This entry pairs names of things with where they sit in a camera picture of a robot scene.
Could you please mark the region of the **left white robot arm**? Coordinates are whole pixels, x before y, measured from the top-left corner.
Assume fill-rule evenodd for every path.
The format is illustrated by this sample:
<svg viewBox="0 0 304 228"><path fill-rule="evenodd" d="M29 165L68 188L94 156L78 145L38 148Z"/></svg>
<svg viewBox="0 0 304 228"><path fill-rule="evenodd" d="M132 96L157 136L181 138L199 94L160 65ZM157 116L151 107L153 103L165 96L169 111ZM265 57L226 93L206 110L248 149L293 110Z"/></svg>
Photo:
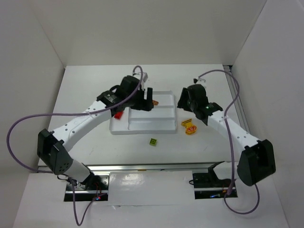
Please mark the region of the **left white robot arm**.
<svg viewBox="0 0 304 228"><path fill-rule="evenodd" d="M83 163L69 155L73 146L99 124L110 120L129 107L134 110L151 111L152 88L144 89L148 75L125 76L119 85L101 93L85 112L52 131L46 129L38 134L38 157L55 175L66 175L78 183L90 187L99 186L101 179Z"/></svg>

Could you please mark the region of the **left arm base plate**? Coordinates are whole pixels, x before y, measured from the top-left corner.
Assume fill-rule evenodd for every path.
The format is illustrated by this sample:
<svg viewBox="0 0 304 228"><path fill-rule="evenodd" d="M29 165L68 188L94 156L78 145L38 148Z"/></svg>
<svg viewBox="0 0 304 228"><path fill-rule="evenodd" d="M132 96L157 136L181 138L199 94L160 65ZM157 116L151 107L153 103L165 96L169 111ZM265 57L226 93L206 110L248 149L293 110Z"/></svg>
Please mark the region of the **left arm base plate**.
<svg viewBox="0 0 304 228"><path fill-rule="evenodd" d="M66 190L64 202L73 201L73 188L75 193L75 202L108 201L109 174L98 175L96 180L84 185L74 179L66 179Z"/></svg>

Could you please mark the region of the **green lego brick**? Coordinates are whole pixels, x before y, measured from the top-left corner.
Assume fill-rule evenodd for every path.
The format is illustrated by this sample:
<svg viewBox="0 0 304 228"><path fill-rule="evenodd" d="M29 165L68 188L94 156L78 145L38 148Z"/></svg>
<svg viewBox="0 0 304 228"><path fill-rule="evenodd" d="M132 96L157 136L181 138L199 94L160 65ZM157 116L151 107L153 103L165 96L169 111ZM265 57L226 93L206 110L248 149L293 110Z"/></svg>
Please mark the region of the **green lego brick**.
<svg viewBox="0 0 304 228"><path fill-rule="evenodd" d="M151 146L156 146L156 145L157 145L157 140L154 139L154 138L151 138L151 139L150 139L150 142L149 142L149 145L151 145Z"/></svg>

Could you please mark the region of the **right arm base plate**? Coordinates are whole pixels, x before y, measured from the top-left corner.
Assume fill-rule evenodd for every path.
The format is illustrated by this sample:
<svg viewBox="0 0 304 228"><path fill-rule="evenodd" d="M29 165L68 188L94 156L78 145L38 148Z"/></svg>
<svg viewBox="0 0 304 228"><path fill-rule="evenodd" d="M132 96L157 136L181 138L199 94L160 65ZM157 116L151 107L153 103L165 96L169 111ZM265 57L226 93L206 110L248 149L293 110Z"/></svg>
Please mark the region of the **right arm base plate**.
<svg viewBox="0 0 304 228"><path fill-rule="evenodd" d="M231 184L231 179L219 179L216 174L193 173L189 184L194 187L196 200L224 198Z"/></svg>

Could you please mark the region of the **yellow lego piece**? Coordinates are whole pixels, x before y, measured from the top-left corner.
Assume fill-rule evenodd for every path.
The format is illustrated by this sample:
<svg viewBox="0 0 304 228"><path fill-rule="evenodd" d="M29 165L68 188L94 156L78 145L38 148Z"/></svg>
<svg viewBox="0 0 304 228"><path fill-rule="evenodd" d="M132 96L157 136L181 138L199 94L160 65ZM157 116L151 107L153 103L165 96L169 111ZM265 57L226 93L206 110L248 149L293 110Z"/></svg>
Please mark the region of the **yellow lego piece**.
<svg viewBox="0 0 304 228"><path fill-rule="evenodd" d="M197 127L192 123L192 119L187 119L181 122L181 126L185 127L185 133L192 135L196 132Z"/></svg>

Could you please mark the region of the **red lego brick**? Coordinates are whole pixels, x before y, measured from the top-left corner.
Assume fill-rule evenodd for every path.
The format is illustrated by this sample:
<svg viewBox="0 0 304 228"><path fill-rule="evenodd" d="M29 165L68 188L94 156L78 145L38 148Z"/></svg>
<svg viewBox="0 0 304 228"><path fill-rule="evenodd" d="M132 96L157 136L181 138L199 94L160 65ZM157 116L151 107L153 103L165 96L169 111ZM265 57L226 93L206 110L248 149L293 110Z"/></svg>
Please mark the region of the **red lego brick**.
<svg viewBox="0 0 304 228"><path fill-rule="evenodd" d="M117 112L117 113L114 115L114 119L120 120L120 119L122 118L123 114L124 114L124 111Z"/></svg>

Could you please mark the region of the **tan lego brick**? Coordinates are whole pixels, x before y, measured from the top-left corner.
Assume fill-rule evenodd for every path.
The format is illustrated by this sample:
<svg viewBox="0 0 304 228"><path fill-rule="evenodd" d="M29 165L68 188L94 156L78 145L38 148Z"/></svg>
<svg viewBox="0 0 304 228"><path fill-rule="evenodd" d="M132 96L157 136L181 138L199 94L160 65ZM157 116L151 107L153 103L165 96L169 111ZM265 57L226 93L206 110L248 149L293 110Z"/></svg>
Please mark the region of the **tan lego brick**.
<svg viewBox="0 0 304 228"><path fill-rule="evenodd" d="M157 106L159 104L159 102L157 102L155 100L153 100L152 103L153 103L154 106Z"/></svg>

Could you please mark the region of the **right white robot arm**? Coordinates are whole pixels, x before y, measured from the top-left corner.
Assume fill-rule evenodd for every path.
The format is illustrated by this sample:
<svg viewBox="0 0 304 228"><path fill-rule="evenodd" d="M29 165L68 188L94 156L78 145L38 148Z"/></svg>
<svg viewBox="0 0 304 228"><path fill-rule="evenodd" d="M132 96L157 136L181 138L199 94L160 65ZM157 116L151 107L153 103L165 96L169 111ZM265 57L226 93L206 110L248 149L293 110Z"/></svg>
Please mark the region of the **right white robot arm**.
<svg viewBox="0 0 304 228"><path fill-rule="evenodd" d="M246 132L228 116L217 103L208 101L205 88L191 85L183 88L178 108L195 114L205 125L213 128L223 137L232 139L234 152L240 155L237 174L247 186L253 186L276 171L274 148L265 139L260 140Z"/></svg>

